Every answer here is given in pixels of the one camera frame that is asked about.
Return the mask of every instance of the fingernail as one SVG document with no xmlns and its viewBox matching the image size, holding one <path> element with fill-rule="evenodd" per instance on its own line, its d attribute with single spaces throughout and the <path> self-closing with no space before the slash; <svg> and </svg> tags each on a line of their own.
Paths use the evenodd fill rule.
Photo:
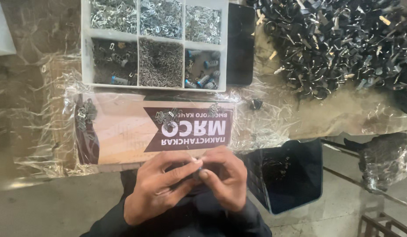
<svg viewBox="0 0 407 237">
<path fill-rule="evenodd" d="M 196 158 L 192 158 L 193 162 L 196 164 L 201 164 L 202 160 L 201 159 L 196 159 Z"/>
<path fill-rule="evenodd" d="M 199 172 L 199 177 L 201 179 L 207 179 L 208 178 L 208 173 L 205 170 L 202 170 Z"/>
</svg>

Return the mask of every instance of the hand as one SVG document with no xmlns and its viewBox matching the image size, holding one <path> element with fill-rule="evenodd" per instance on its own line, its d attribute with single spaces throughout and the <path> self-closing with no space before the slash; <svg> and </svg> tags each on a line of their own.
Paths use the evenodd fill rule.
<svg viewBox="0 0 407 237">
<path fill-rule="evenodd" d="M 164 170 L 174 162 L 189 163 L 165 172 Z M 179 151 L 163 151 L 148 160 L 137 171 L 135 189 L 126 198 L 124 205 L 126 223 L 135 226 L 174 207 L 197 182 L 195 179 L 188 179 L 175 190 L 169 187 L 195 172 L 202 164 L 202 160 Z"/>
<path fill-rule="evenodd" d="M 206 169 L 199 172 L 199 177 L 211 188 L 222 207 L 232 212 L 241 211 L 246 204 L 247 180 L 247 169 L 243 161 L 225 146 L 206 151 L 201 159 L 204 164 L 222 165 L 220 177 Z"/>
</svg>

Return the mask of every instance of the cardboard sign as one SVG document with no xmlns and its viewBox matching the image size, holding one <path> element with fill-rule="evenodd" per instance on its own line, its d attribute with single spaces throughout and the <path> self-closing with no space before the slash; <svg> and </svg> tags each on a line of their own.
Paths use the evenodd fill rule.
<svg viewBox="0 0 407 237">
<path fill-rule="evenodd" d="M 77 130 L 81 163 L 122 164 L 144 162 L 161 151 L 186 151 L 200 156 L 207 149 L 228 145 L 233 105 L 222 103 L 215 117 L 208 116 L 214 102 L 148 101 L 135 94 L 83 94 L 92 99 L 98 114 L 86 132 Z M 166 129 L 152 118 L 157 112 L 178 108 L 179 118 Z M 94 134 L 91 140 L 88 134 Z"/>
</svg>

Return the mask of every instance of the smartphone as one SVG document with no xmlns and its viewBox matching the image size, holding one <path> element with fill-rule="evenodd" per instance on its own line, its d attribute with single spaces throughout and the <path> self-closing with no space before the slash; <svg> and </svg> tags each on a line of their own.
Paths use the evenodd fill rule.
<svg viewBox="0 0 407 237">
<path fill-rule="evenodd" d="M 248 86 L 252 83 L 255 18 L 254 8 L 229 4 L 227 84 Z"/>
</svg>

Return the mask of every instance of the brown banner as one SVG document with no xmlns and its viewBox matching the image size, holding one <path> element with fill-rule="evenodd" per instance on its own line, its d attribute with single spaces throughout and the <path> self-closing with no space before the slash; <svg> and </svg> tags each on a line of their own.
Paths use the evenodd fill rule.
<svg viewBox="0 0 407 237">
<path fill-rule="evenodd" d="M 150 118 L 159 111 L 172 108 L 143 108 Z M 178 108 L 179 120 L 168 129 L 154 121 L 158 132 L 144 152 L 179 151 L 214 148 L 228 145 L 231 138 L 232 110 L 222 109 L 214 118 L 208 117 L 207 108 Z"/>
</svg>

